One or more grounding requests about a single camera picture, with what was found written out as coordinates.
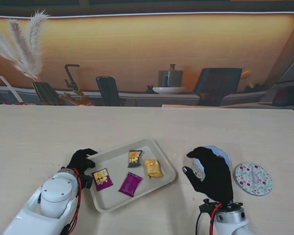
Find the black snack packet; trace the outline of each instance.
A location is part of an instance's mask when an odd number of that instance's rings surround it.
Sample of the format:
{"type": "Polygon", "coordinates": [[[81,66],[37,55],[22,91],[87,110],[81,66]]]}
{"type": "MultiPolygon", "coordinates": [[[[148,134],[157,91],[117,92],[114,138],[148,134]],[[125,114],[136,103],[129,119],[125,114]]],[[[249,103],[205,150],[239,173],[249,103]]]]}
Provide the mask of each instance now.
{"type": "Polygon", "coordinates": [[[130,150],[128,153],[128,168],[138,167],[141,165],[139,157],[142,154],[142,150],[130,150]]]}

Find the beige tray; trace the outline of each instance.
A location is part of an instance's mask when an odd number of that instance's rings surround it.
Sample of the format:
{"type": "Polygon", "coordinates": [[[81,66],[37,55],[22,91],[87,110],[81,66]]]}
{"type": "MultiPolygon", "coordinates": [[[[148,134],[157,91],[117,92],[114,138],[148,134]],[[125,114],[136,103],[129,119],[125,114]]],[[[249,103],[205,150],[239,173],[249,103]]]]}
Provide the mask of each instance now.
{"type": "Polygon", "coordinates": [[[90,188],[95,207],[99,212],[110,212],[175,179],[175,170],[156,142],[151,139],[144,139],[108,152],[98,153],[89,157],[89,159],[96,163],[96,167],[86,170],[85,174],[91,175],[92,172],[107,168],[113,183],[111,187],[105,188],[99,192],[96,190],[94,182],[90,188]],[[128,152],[130,149],[141,149],[143,151],[140,159],[141,166],[127,168],[128,152]],[[163,177],[149,179],[145,171],[144,159],[160,160],[163,177]],[[128,172],[132,172],[143,178],[135,191],[134,197],[118,192],[128,172]]]}

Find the red cable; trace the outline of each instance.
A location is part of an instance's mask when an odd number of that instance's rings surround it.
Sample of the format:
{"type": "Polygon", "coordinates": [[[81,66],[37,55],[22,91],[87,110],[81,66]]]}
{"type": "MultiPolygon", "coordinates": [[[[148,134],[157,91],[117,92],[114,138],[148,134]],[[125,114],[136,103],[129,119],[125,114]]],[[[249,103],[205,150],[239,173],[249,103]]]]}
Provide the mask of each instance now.
{"type": "Polygon", "coordinates": [[[213,235],[213,231],[214,231],[214,225],[213,225],[213,220],[215,218],[215,213],[217,212],[217,210],[222,206],[222,203],[218,204],[214,210],[211,213],[211,219],[210,219],[210,229],[209,229],[209,235],[213,235]]]}
{"type": "Polygon", "coordinates": [[[74,220],[73,227],[72,227],[72,229],[71,229],[71,231],[69,232],[68,235],[70,235],[73,232],[73,230],[75,229],[75,226],[77,224],[79,205],[80,205],[80,200],[81,200],[81,197],[82,197],[82,182],[81,182],[81,179],[79,177],[79,172],[78,172],[78,170],[76,168],[73,168],[73,170],[76,172],[77,177],[78,177],[79,194],[78,194],[78,202],[77,202],[77,208],[76,208],[76,218],[74,220]]]}

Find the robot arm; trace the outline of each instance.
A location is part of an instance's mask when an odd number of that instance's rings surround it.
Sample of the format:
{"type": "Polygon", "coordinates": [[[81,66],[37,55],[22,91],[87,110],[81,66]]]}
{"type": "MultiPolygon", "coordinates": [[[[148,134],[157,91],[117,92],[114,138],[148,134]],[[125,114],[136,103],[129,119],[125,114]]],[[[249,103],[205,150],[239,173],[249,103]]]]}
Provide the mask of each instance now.
{"type": "Polygon", "coordinates": [[[205,171],[205,178],[201,181],[189,167],[182,168],[194,190],[216,201],[205,199],[199,206],[200,214],[208,213],[211,217],[209,234],[213,234],[215,224],[218,235],[253,235],[247,228],[243,204],[233,203],[231,172],[224,158],[205,147],[194,149],[187,157],[199,159],[205,171]]]}
{"type": "Polygon", "coordinates": [[[93,181],[91,176],[84,175],[88,167],[95,167],[86,157],[96,153],[91,149],[78,150],[67,168],[35,191],[2,235],[68,235],[71,225],[65,224],[80,202],[81,190],[90,188],[93,181]]]}

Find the pot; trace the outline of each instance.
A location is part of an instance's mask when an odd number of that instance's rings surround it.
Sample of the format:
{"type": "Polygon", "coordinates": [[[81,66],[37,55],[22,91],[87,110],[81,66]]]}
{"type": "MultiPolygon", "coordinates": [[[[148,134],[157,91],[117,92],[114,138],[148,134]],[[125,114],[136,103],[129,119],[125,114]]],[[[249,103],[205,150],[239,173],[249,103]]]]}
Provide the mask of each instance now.
{"type": "Polygon", "coordinates": [[[182,85],[182,70],[175,70],[175,64],[170,64],[170,70],[160,70],[158,76],[158,86],[164,87],[166,76],[168,76],[169,87],[180,87],[182,85]]]}

